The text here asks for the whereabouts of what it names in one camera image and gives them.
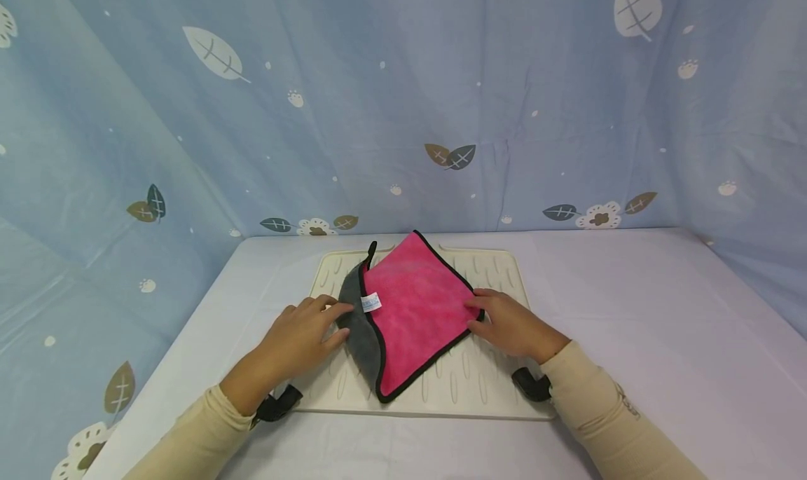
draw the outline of blue curtain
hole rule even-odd
[[[807,335],[804,1],[0,0],[4,471],[80,479],[245,236],[686,226]]]

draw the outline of drying mat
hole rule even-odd
[[[371,265],[393,248],[376,251]],[[442,246],[436,251],[473,287],[503,291],[529,308],[516,259],[509,252]],[[366,257],[366,250],[327,254],[319,264],[311,295],[338,296],[345,275]],[[388,405],[373,396],[346,348],[293,385],[303,393],[298,411],[550,420],[556,414],[552,406],[527,400],[510,379],[525,364],[540,377],[535,363],[505,356],[486,341],[468,336]]]

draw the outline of towel tag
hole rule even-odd
[[[361,308],[365,312],[372,312],[381,308],[381,300],[378,299],[378,293],[372,293],[370,296],[361,297]]]

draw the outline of black clamp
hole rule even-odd
[[[550,395],[552,383],[547,375],[543,375],[543,377],[536,380],[525,366],[524,368],[516,369],[510,378],[513,379],[513,383],[516,384],[521,394],[530,401],[543,402],[552,397]]]
[[[294,388],[293,385],[287,385],[286,390],[277,399],[272,395],[266,396],[262,404],[257,407],[253,422],[256,423],[259,420],[277,422],[285,417],[301,399],[303,399],[303,393]]]

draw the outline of black towel edge trim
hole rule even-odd
[[[426,241],[425,237],[421,234],[421,232],[419,232],[418,230],[414,230],[413,233],[418,235],[418,237],[420,237],[420,241],[422,241],[426,245],[426,247],[429,248],[429,251],[431,251],[432,254],[434,254],[434,257],[437,258],[437,261],[440,261],[443,264],[443,266],[449,268],[451,273],[455,274],[455,277],[458,278],[460,282],[465,284],[466,287],[471,290],[471,292],[473,292],[474,288],[472,287],[471,284],[468,283],[468,280],[466,280],[465,277],[462,277],[462,275],[460,275],[457,272],[457,270],[455,270],[449,263],[446,263],[446,260],[444,260],[440,256],[440,254],[437,254],[437,251],[435,251],[434,247],[432,247],[430,243]],[[370,251],[368,251],[367,259],[365,260],[364,264],[362,264],[362,266],[366,266],[367,269],[370,269],[370,262],[372,262],[373,260],[373,254],[375,254],[375,242],[372,243]],[[366,296],[367,289],[364,284],[364,273],[361,271],[361,269],[359,269],[358,273],[358,282],[359,286],[361,287],[361,295]],[[381,392],[381,378],[384,373],[384,367],[386,367],[387,365],[387,346],[384,343],[384,337],[381,334],[381,330],[378,328],[378,325],[375,323],[375,321],[373,321],[373,315],[370,314],[370,312],[366,312],[365,315],[367,317],[367,321],[370,322],[370,326],[373,328],[373,331],[375,332],[375,336],[378,340],[378,347],[379,350],[381,351],[381,364],[379,365],[378,368],[378,375],[375,378],[375,388],[373,388],[373,391],[375,392],[375,396],[378,398],[378,401],[382,402],[382,404],[389,404],[390,402],[394,401],[398,396],[401,395],[401,393],[403,393],[404,390],[407,390],[409,388],[409,385],[412,385],[415,382],[415,380],[417,380],[420,377],[420,375],[424,374],[427,369],[431,368],[432,364],[434,364],[437,361],[437,359],[444,356],[453,347],[455,347],[457,343],[460,343],[461,341],[465,340],[465,338],[468,335],[471,335],[471,330],[468,330],[468,328],[466,328],[465,331],[460,333],[459,336],[454,338],[451,342],[447,343],[446,346],[442,347],[439,351],[437,351],[434,354],[434,356],[431,356],[429,359],[427,359],[427,361],[424,364],[421,364],[420,368],[414,370],[412,375],[410,375],[409,378],[404,380],[403,383],[399,385],[397,389],[393,390],[392,393],[389,393],[388,395],[384,395]],[[484,317],[485,317],[485,311],[479,309],[479,315],[476,318],[476,320],[481,321],[484,319]]]

